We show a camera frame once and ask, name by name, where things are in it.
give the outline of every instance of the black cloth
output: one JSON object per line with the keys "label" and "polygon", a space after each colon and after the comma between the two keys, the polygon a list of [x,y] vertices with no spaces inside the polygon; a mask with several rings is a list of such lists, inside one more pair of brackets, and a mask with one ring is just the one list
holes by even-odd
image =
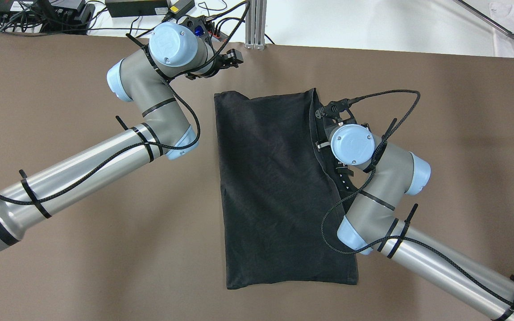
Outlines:
{"label": "black cloth", "polygon": [[[335,184],[330,148],[315,146],[326,139],[314,117],[321,106],[316,90],[255,99],[227,91],[215,101],[227,288],[286,280],[356,284],[355,257],[331,250],[320,233],[326,211],[352,190]],[[336,237],[344,214],[337,207],[324,231],[348,250]]]}

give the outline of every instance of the wire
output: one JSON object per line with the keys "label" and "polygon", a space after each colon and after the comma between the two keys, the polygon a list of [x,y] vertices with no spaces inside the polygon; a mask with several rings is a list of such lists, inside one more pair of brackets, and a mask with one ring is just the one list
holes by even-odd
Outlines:
{"label": "wire", "polygon": [[[404,117],[402,117],[402,119],[397,122],[395,124],[395,126],[389,130],[388,132],[386,132],[384,135],[382,135],[382,140],[380,142],[380,144],[378,144],[378,146],[375,148],[374,150],[374,153],[372,155],[372,159],[371,161],[372,162],[375,162],[376,160],[376,156],[379,155],[380,151],[382,148],[384,148],[384,145],[386,144],[388,138],[390,138],[390,136],[392,136],[392,134],[394,134],[394,132],[396,130],[398,130],[398,128],[400,128],[400,126],[404,123],[404,121],[408,118],[408,116],[410,116],[410,114],[412,113],[412,111],[414,111],[414,108],[416,108],[416,106],[418,105],[418,103],[420,102],[420,98],[421,98],[421,94],[419,91],[417,90],[409,90],[409,89],[396,89],[396,90],[387,90],[387,91],[382,91],[380,93],[375,93],[375,94],[369,94],[369,95],[366,95],[366,96],[361,96],[361,97],[356,97],[354,99],[351,99],[353,100],[353,103],[357,103],[361,100],[364,100],[366,98],[371,98],[371,97],[376,97],[376,96],[380,96],[380,95],[387,95],[387,94],[392,94],[392,93],[409,93],[409,94],[415,94],[416,95],[416,99],[414,100],[414,103],[412,104],[412,106],[410,107],[410,109],[408,109],[408,111],[406,112],[406,114],[404,114]],[[366,181],[364,182],[364,184],[359,188],[357,189],[356,191],[354,191],[351,195],[348,195],[347,197],[341,199],[340,201],[338,201],[337,203],[333,204],[330,209],[328,209],[328,211],[324,214],[324,217],[323,219],[321,220],[320,222],[320,234],[324,240],[324,242],[326,243],[327,246],[329,246],[329,248],[331,250],[334,250],[335,252],[338,252],[340,254],[354,254],[355,252],[345,252],[345,251],[341,251],[341,250],[338,250],[337,248],[335,248],[334,246],[332,246],[328,240],[326,239],[326,236],[324,235],[324,222],[326,221],[327,217],[328,217],[328,214],[330,214],[334,209],[336,209],[336,207],[338,205],[340,205],[341,203],[345,202],[345,201],[348,201],[349,199],[351,199],[352,197],[355,197],[356,195],[358,195],[361,191],[363,191],[363,189],[365,189],[365,187],[370,184],[370,181],[373,180],[374,178],[374,174],[376,172],[376,170],[378,169],[378,167],[376,167],[373,171],[370,172],[370,175],[368,177],[368,179],[366,179]]]}
{"label": "wire", "polygon": [[[237,21],[241,21],[242,23],[245,23],[245,20],[241,20],[240,18],[237,18],[237,17],[234,17],[234,16],[230,16],[228,18],[223,18],[222,20],[218,21],[218,23],[216,24],[216,35],[219,37],[221,35],[221,28],[223,27],[223,25],[225,24],[225,22],[229,21],[229,20],[237,20]],[[275,42],[267,35],[267,34],[264,34],[265,38],[269,39],[269,41],[275,45]]]}
{"label": "wire", "polygon": [[[94,30],[128,30],[128,28],[70,29],[70,30],[63,30],[63,31],[51,31],[51,32],[44,32],[44,33],[33,34],[33,35],[28,35],[28,34],[18,34],[18,33],[11,33],[11,32],[8,32],[8,31],[0,31],[0,33],[2,33],[2,34],[8,34],[8,35],[16,36],[16,37],[27,37],[27,38],[31,38],[31,37],[45,37],[45,36],[47,36],[47,35],[55,35],[55,34],[67,34],[67,32],[69,32],[69,31],[94,31]],[[147,30],[147,29],[134,28],[134,30]]]}
{"label": "wire", "polygon": [[142,16],[137,16],[135,20],[132,21],[132,24],[130,24],[130,31],[128,32],[129,34],[132,34],[132,28],[134,27],[134,23],[136,21],[138,21]]}
{"label": "wire", "polygon": [[[354,102],[353,103],[356,103],[356,102],[359,102],[361,100],[364,100],[366,98],[371,98],[371,97],[376,97],[376,96],[380,96],[380,95],[385,95],[385,94],[391,94],[391,93],[412,93],[412,94],[416,94],[417,97],[416,97],[416,100],[414,101],[414,103],[412,104],[412,106],[410,107],[410,109],[408,110],[408,112],[406,112],[406,114],[404,115],[404,117],[401,118],[401,120],[399,120],[395,126],[393,128],[391,128],[390,130],[388,130],[388,132],[386,132],[384,135],[382,135],[382,141],[380,142],[380,144],[378,144],[377,148],[375,148],[375,151],[373,153],[373,157],[372,157],[372,161],[375,160],[375,156],[377,154],[379,154],[380,150],[383,148],[384,146],[384,142],[388,140],[388,138],[390,136],[392,136],[392,134],[394,134],[394,132],[396,132],[396,130],[398,130],[398,128],[400,128],[400,126],[402,125],[402,123],[408,118],[408,116],[410,116],[410,114],[412,113],[412,111],[414,111],[414,108],[416,108],[416,105],[418,104],[419,100],[420,100],[420,92],[418,91],[415,91],[415,90],[388,90],[388,91],[383,91],[381,93],[375,93],[375,94],[370,94],[370,95],[366,95],[366,96],[361,96],[361,97],[357,97],[357,98],[354,98]],[[402,240],[406,240],[408,242],[413,242],[415,244],[418,244],[424,248],[426,248],[427,250],[430,250],[432,251],[434,254],[436,254],[437,256],[439,256],[440,258],[442,258],[443,260],[445,260],[445,262],[447,262],[448,264],[450,264],[451,266],[453,266],[455,269],[457,269],[459,272],[461,272],[463,274],[463,276],[465,276],[467,279],[469,279],[471,282],[475,283],[475,285],[479,286],[482,290],[484,290],[485,292],[487,292],[488,294],[492,295],[493,297],[495,297],[496,299],[502,301],[503,303],[505,303],[506,305],[509,305],[509,306],[513,306],[513,303],[509,300],[506,300],[504,297],[498,295],[496,292],[494,292],[493,290],[489,289],[487,286],[485,286],[483,283],[479,282],[477,279],[475,279],[473,276],[471,276],[471,274],[469,274],[468,272],[466,272],[461,266],[459,266],[458,264],[456,264],[453,260],[451,260],[450,258],[448,258],[445,254],[441,253],[439,250],[436,250],[435,248],[429,246],[428,244],[425,244],[419,240],[416,240],[416,239],[412,239],[412,238],[408,238],[408,237],[402,237],[400,235],[392,235],[392,236],[386,236],[384,238],[380,238],[378,240],[375,240],[374,242],[371,242],[370,244],[367,244],[366,246],[363,246],[362,248],[359,248],[358,250],[353,250],[353,251],[343,251],[343,250],[339,250],[337,248],[335,248],[334,246],[332,246],[326,236],[324,235],[324,222],[326,221],[327,217],[328,217],[328,214],[330,214],[330,212],[332,212],[334,209],[336,209],[336,207],[338,205],[340,205],[341,203],[345,202],[345,201],[348,201],[349,199],[351,199],[352,197],[355,197],[356,195],[358,195],[361,191],[363,191],[363,189],[365,189],[365,187],[370,184],[370,181],[373,180],[373,177],[375,175],[375,172],[376,172],[376,169],[377,167],[370,172],[370,175],[368,177],[368,179],[365,181],[365,183],[355,192],[353,192],[351,195],[349,195],[348,197],[345,197],[343,199],[341,199],[340,201],[338,201],[337,203],[335,203],[334,205],[331,206],[331,208],[324,214],[324,217],[323,219],[321,220],[321,223],[320,223],[320,233],[322,235],[322,238],[325,242],[325,244],[327,246],[329,246],[329,248],[335,252],[338,252],[340,254],[357,254],[357,253],[360,253],[362,252],[363,250],[367,250],[368,248],[371,248],[372,246],[375,246],[376,244],[379,244],[383,241],[386,241],[386,240],[390,240],[390,239],[402,239]]]}
{"label": "wire", "polygon": [[243,2],[239,2],[238,4],[236,4],[235,6],[233,6],[231,9],[225,11],[225,12],[221,12],[219,14],[214,14],[213,16],[210,16],[213,18],[213,20],[217,19],[217,18],[220,18],[222,16],[225,16],[226,14],[229,14],[231,12],[233,12],[235,9],[239,8],[240,6],[242,6],[243,4],[247,4],[247,7],[249,7],[251,4],[249,1],[243,1]]}
{"label": "wire", "polygon": [[[245,12],[243,13],[243,16],[245,16],[245,14],[247,14],[248,10],[249,10],[249,6],[247,6],[247,8],[245,8]],[[237,24],[236,28],[234,29],[234,32],[237,29],[237,27],[239,27],[240,24],[241,24],[240,22],[239,22],[239,24]],[[125,28],[114,28],[114,29],[126,30]],[[6,33],[4,31],[0,31],[0,32],[5,33],[5,34],[9,34],[9,35],[19,36],[19,37],[42,37],[42,36],[45,36],[45,35],[50,35],[50,34],[19,35],[19,34]],[[220,47],[220,49],[218,49],[218,51],[216,51],[214,56],[212,56],[212,58],[210,58],[204,65],[202,65],[198,69],[201,69],[201,68],[205,67],[206,65],[208,65],[209,63],[211,63],[212,61],[214,61],[215,58],[217,57],[217,55],[220,54],[220,52],[223,50],[223,48],[225,47],[225,45],[227,44],[227,42],[230,39],[231,39],[231,36],[229,36],[229,38],[226,39],[226,41],[223,43],[223,45]],[[183,73],[188,73],[188,72],[191,72],[191,71],[194,71],[194,70],[184,71]],[[63,189],[63,190],[61,190],[61,191],[59,191],[59,192],[57,192],[57,193],[55,193],[53,195],[50,195],[50,196],[45,197],[43,199],[39,199],[40,203],[44,203],[44,202],[50,201],[51,199],[55,199],[55,198],[63,195],[64,193],[67,193],[68,191],[70,191],[71,189],[77,187],[78,185],[80,185],[81,183],[86,181],[89,177],[94,175],[94,173],[96,173],[102,167],[104,167],[106,164],[108,164],[108,162],[111,162],[114,158],[116,158],[120,154],[122,154],[122,153],[124,153],[124,152],[126,152],[126,151],[128,151],[128,150],[130,150],[132,148],[136,148],[138,146],[145,146],[145,145],[155,145],[155,146],[158,146],[158,147],[161,147],[161,148],[167,148],[167,149],[171,149],[171,150],[184,150],[186,148],[190,148],[191,146],[196,144],[196,142],[198,142],[200,134],[201,134],[201,128],[200,128],[199,119],[198,119],[197,115],[195,114],[194,110],[190,107],[190,105],[182,97],[180,97],[180,95],[172,88],[172,86],[169,84],[169,82],[165,81],[163,78],[161,78],[161,80],[162,80],[162,83],[170,89],[170,91],[172,92],[174,97],[176,97],[177,100],[179,100],[179,102],[182,103],[184,105],[184,107],[187,108],[187,110],[191,113],[192,117],[194,118],[195,124],[196,124],[196,131],[197,131],[196,138],[190,144],[187,144],[185,146],[179,146],[179,147],[178,146],[170,146],[170,145],[166,145],[166,144],[159,144],[159,143],[155,143],[155,142],[142,142],[142,143],[132,144],[130,146],[127,146],[126,148],[123,148],[122,150],[112,154],[112,156],[110,156],[104,162],[102,162],[98,166],[96,166],[92,171],[86,173],[86,175],[84,175],[78,181],[74,182],[72,185],[69,185],[65,189]],[[16,199],[10,199],[10,198],[8,198],[8,197],[6,197],[4,195],[1,195],[1,194],[0,194],[0,199],[2,201],[8,202],[8,203],[12,203],[12,204],[16,204],[16,205],[34,205],[33,201],[30,201],[30,202],[18,201]]]}
{"label": "wire", "polygon": [[220,12],[220,11],[223,11],[223,10],[226,10],[227,9],[227,3],[224,1],[224,0],[220,0],[223,4],[224,4],[224,8],[221,8],[221,9],[212,9],[212,8],[208,8],[207,6],[207,3],[204,1],[204,2],[200,2],[198,4],[198,7],[204,9],[204,10],[207,10],[207,15],[209,16],[211,13],[210,11],[213,11],[213,12]]}
{"label": "wire", "polygon": [[[39,12],[34,11],[32,8],[35,6],[35,4],[37,2],[38,2],[38,0],[33,2],[33,4],[26,4],[25,2],[19,2],[19,4],[22,6],[23,10],[20,11],[20,12],[17,12],[13,16],[11,16],[9,21],[6,24],[2,25],[2,27],[0,27],[0,31],[4,31],[5,32],[9,28],[15,29],[16,27],[20,27],[21,30],[23,32],[25,32],[26,29],[34,28],[34,27],[37,27],[37,26],[40,26],[40,25],[45,25],[49,21],[55,22],[57,24],[60,24],[63,27],[67,27],[67,29],[63,29],[61,31],[49,31],[49,32],[42,31],[41,32],[42,34],[45,34],[45,35],[47,35],[47,34],[62,34],[62,33],[67,33],[67,32],[72,32],[72,31],[99,30],[99,29],[94,29],[94,26],[96,25],[98,16],[100,16],[100,14],[102,14],[103,12],[106,12],[108,10],[108,8],[106,8],[106,7],[102,8],[102,10],[97,12],[96,15],[94,17],[92,17],[90,20],[88,20],[86,22],[83,22],[83,23],[80,23],[80,24],[71,25],[71,24],[66,24],[65,21],[54,20],[54,19],[51,19],[51,18],[49,18],[47,16],[42,15]],[[97,1],[97,0],[91,0],[91,1],[88,1],[88,2],[96,2],[96,3],[99,3],[99,4],[104,4],[103,2],[100,2],[100,1]],[[27,12],[32,12],[35,16],[43,19],[44,21],[27,23],[27,15],[26,15]],[[74,28],[74,27],[80,27],[80,26],[88,25],[88,24],[90,24],[91,21],[94,21],[94,22],[92,23],[90,28],[87,28],[87,29],[75,29]],[[40,35],[30,35],[30,37],[40,37]]]}
{"label": "wire", "polygon": [[[172,15],[170,15],[169,13],[167,13],[167,14],[164,16],[164,18],[162,19],[162,21],[160,22],[160,24],[163,24],[164,22],[169,21],[172,17],[173,17]],[[141,34],[137,35],[137,36],[136,36],[136,37],[134,37],[134,38],[140,38],[140,37],[142,37],[143,35],[149,34],[149,33],[150,33],[150,32],[152,32],[152,31],[153,31],[157,26],[154,26],[154,27],[152,27],[152,28],[150,28],[150,29],[148,29],[148,30],[144,31],[143,33],[141,33]]]}

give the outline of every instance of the black box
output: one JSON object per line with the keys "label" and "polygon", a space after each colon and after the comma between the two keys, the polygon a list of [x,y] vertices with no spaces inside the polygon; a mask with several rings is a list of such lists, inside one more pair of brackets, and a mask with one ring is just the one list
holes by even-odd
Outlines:
{"label": "black box", "polygon": [[[49,0],[49,2],[55,8],[72,9],[77,12],[81,12],[86,4],[84,0]],[[37,7],[35,0],[26,0],[24,3],[35,4]],[[21,10],[23,7],[18,1],[0,0],[0,13],[20,12]]]}
{"label": "black box", "polygon": [[110,16],[165,16],[168,12],[167,0],[106,0]]}

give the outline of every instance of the gray elbow joint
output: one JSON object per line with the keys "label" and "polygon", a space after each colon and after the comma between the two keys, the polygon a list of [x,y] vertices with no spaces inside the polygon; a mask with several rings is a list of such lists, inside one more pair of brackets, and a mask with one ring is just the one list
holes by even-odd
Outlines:
{"label": "gray elbow joint", "polygon": [[[381,138],[367,128],[347,124],[331,134],[332,152],[341,162],[364,170],[369,167]],[[394,144],[387,147],[375,168],[373,180],[357,195],[338,232],[338,238],[354,250],[367,246],[386,233],[392,213],[402,196],[416,195],[431,176],[430,165]],[[369,254],[367,248],[361,254]]]}
{"label": "gray elbow joint", "polygon": [[[154,29],[148,46],[155,67],[166,76],[166,81],[204,65],[212,53],[212,49],[188,28],[171,22]],[[208,64],[195,73],[203,74],[211,67],[212,64]],[[161,144],[180,147],[190,144],[196,137],[174,94],[141,49],[114,65],[107,73],[107,80],[118,98],[137,105],[149,130]],[[195,147],[185,150],[164,148],[164,152],[174,159]]]}

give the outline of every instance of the power adapter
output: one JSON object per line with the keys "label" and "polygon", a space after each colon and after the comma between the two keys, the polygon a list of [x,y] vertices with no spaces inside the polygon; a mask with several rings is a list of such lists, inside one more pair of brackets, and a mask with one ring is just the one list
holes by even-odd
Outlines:
{"label": "power adapter", "polygon": [[178,0],[173,6],[170,7],[170,14],[176,20],[185,16],[193,7],[194,0]]}
{"label": "power adapter", "polygon": [[167,0],[106,0],[110,16],[165,16],[168,13]]}

